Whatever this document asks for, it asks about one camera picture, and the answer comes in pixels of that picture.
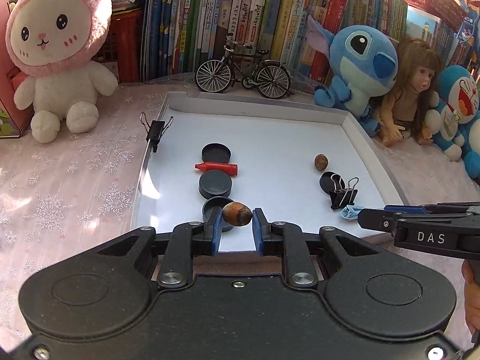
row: stitch nose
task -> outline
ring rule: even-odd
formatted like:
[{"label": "stitch nose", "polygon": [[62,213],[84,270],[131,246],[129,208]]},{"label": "stitch nose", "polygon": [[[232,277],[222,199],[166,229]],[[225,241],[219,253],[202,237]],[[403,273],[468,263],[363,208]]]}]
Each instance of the stitch nose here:
[{"label": "stitch nose", "polygon": [[373,58],[373,69],[375,71],[375,75],[380,78],[384,79],[393,74],[395,71],[395,61],[389,57],[387,54],[383,52],[379,52]]}]

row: black binder clip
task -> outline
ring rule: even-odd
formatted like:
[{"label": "black binder clip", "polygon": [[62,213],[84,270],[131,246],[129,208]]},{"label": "black binder clip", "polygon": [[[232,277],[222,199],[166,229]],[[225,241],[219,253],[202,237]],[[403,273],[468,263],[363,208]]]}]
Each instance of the black binder clip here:
[{"label": "black binder clip", "polygon": [[359,178],[351,178],[346,188],[342,188],[341,185],[339,183],[337,184],[334,179],[332,179],[332,181],[334,182],[335,189],[330,191],[330,200],[332,200],[332,205],[330,208],[332,210],[338,210],[340,208],[345,208],[347,205],[353,205],[355,197],[358,193],[358,190],[356,190],[355,187],[359,182]]},{"label": "black binder clip", "polygon": [[165,130],[172,125],[172,122],[173,116],[170,117],[167,123],[165,123],[165,120],[152,120],[152,123],[148,123],[145,112],[140,114],[140,123],[143,124],[145,131],[147,132],[146,141],[152,143],[154,153],[157,152],[160,139],[165,133]]}]

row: miniature bicycle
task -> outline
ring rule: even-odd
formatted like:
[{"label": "miniature bicycle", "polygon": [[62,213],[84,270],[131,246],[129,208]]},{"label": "miniature bicycle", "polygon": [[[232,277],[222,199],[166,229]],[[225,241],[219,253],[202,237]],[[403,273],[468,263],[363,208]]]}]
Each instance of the miniature bicycle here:
[{"label": "miniature bicycle", "polygon": [[[222,59],[210,59],[202,63],[195,72],[195,83],[201,91],[222,93],[230,85],[241,82],[246,89],[256,86],[261,95],[269,99],[280,99],[289,93],[291,85],[289,72],[280,61],[263,59],[269,50],[257,50],[256,55],[243,54],[235,52],[235,47],[239,46],[237,42],[228,37],[226,41],[225,55]],[[242,46],[242,48],[253,49],[252,46]],[[249,57],[256,61],[251,75],[246,75],[233,60],[236,56]],[[241,80],[235,78],[236,70],[242,75]]]}]

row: plush toy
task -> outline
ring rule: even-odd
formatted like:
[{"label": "plush toy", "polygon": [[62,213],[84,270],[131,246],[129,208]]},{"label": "plush toy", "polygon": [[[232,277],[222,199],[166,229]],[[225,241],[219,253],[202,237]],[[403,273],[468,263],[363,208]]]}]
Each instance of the plush toy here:
[{"label": "plush toy", "polygon": [[382,96],[393,88],[398,59],[388,37],[375,28],[350,26],[337,35],[308,17],[307,40],[324,54],[334,73],[329,88],[315,91],[315,103],[350,111],[369,136],[380,125],[371,117],[369,99]]},{"label": "plush toy", "polygon": [[433,109],[425,116],[433,142],[451,161],[458,161],[463,154],[467,173],[476,178],[480,176],[480,124],[474,125],[480,114],[475,81],[464,67],[452,65],[438,76],[437,92],[438,97],[430,102]]},{"label": "plush toy", "polygon": [[82,133],[98,121],[98,93],[118,86],[106,67],[90,59],[105,42],[111,0],[18,0],[7,23],[5,41],[12,61],[28,77],[15,92],[18,109],[33,103],[33,137],[53,141],[66,119]]}]

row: red crayon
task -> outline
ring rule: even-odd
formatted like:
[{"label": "red crayon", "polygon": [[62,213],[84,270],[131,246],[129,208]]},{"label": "red crayon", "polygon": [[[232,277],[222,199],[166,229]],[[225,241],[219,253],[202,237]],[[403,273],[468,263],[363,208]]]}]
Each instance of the red crayon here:
[{"label": "red crayon", "polygon": [[222,170],[229,176],[236,176],[238,173],[238,166],[234,163],[204,162],[196,164],[195,169],[201,170],[202,172],[211,169]]}]

